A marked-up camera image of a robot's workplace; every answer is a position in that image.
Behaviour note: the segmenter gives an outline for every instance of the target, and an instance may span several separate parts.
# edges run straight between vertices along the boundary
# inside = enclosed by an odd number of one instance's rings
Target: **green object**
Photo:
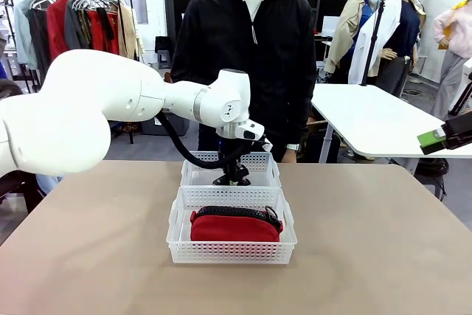
[[[420,144],[422,147],[428,147],[429,145],[444,142],[445,136],[438,137],[438,134],[436,131],[431,131],[431,132],[424,133],[418,136],[418,140],[420,141]]]

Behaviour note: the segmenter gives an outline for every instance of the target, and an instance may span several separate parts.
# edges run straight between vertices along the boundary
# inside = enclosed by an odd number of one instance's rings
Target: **black jacket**
[[[248,73],[251,119],[270,140],[298,144],[313,96],[316,59],[307,0],[264,0],[254,32],[243,0],[192,0],[178,35],[174,81],[209,85],[221,69]]]

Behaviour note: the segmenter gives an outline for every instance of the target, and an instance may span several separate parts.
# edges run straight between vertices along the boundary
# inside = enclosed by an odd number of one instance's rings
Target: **white plastic basket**
[[[214,162],[218,160],[218,153],[214,151],[190,152],[200,160]],[[241,164],[249,170],[247,178],[251,186],[280,187],[280,173],[277,163],[270,153],[250,153],[241,157]],[[182,168],[181,186],[211,186],[213,181],[223,175],[222,169],[205,170],[188,160],[185,160]]]
[[[255,210],[270,206],[283,223],[280,242],[191,241],[190,216],[205,206]],[[174,263],[287,264],[297,241],[294,217],[280,188],[206,186],[179,188],[170,211],[167,242]]]

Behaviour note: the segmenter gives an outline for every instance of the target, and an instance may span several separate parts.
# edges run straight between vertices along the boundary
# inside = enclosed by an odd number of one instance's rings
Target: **red pouch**
[[[280,242],[283,231],[275,211],[248,208],[208,206],[190,217],[192,241],[257,241]]]

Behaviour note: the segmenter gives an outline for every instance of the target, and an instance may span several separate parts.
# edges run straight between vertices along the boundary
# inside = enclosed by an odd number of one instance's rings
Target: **pink sweater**
[[[449,49],[462,58],[472,58],[472,1],[457,10],[448,10],[434,20],[434,40],[445,37],[444,29],[451,25]]]

